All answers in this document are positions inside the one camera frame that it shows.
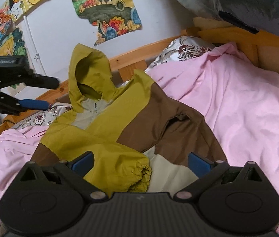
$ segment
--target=floral pillowcase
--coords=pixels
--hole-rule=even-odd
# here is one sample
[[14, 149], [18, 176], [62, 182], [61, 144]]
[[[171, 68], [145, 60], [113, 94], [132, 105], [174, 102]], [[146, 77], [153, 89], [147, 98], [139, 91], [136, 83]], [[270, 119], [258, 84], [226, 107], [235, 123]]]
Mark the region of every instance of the floral pillowcase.
[[148, 66], [145, 72], [150, 71], [153, 67], [169, 61], [186, 61], [192, 58], [200, 57], [206, 52], [212, 51], [215, 46], [205, 42], [198, 37], [182, 36], [168, 45], [160, 55]]
[[16, 123], [11, 128], [23, 129], [28, 126], [49, 126], [55, 118], [66, 111], [70, 111], [71, 109], [71, 104], [57, 102], [52, 104], [47, 111], [39, 111], [36, 114]]

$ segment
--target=bed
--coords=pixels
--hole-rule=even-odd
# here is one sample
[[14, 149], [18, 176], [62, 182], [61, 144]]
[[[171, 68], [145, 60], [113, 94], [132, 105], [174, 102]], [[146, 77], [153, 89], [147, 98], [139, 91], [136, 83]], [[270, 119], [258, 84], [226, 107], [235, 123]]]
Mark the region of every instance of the bed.
[[[200, 37], [204, 41], [214, 44], [225, 44], [235, 42], [249, 60], [262, 69], [279, 73], [279, 37], [265, 31], [258, 34], [251, 34], [238, 27], [229, 26], [226, 22], [206, 20], [202, 18], [194, 19], [195, 27], [183, 30], [181, 36]], [[116, 83], [128, 81], [133, 75], [134, 69], [145, 70], [147, 68], [146, 59], [156, 57], [168, 44], [179, 36], [170, 37], [151, 43], [127, 53], [110, 59], [110, 67]], [[49, 103], [59, 101], [61, 97], [68, 94], [68, 81], [60, 84], [57, 90], [49, 90], [37, 97], [37, 100], [46, 100]], [[12, 127], [14, 124], [31, 116], [37, 111], [26, 111], [18, 116], [8, 115], [0, 125], [0, 134]]]

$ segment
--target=wall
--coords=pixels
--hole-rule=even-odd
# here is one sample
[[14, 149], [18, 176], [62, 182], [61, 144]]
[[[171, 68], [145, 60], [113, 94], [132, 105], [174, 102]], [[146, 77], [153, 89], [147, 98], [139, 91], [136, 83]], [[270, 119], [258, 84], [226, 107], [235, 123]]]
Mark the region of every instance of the wall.
[[[98, 45], [107, 57], [180, 34], [193, 25], [193, 15], [175, 0], [133, 0], [143, 28]], [[96, 27], [80, 19], [71, 0], [46, 0], [28, 15], [28, 24], [48, 76], [68, 78], [71, 53], [76, 44], [93, 47]], [[17, 98], [34, 99], [46, 89], [26, 87]]]

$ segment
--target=pink bed sheet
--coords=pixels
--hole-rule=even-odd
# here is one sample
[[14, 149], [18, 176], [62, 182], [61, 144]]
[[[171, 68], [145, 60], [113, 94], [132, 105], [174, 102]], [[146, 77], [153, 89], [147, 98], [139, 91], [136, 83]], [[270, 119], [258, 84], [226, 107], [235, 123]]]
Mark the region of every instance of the pink bed sheet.
[[0, 135], [0, 199], [20, 169], [31, 159], [47, 128], [9, 129]]
[[253, 66], [228, 43], [148, 74], [169, 97], [204, 115], [231, 166], [256, 161], [279, 194], [277, 73]]

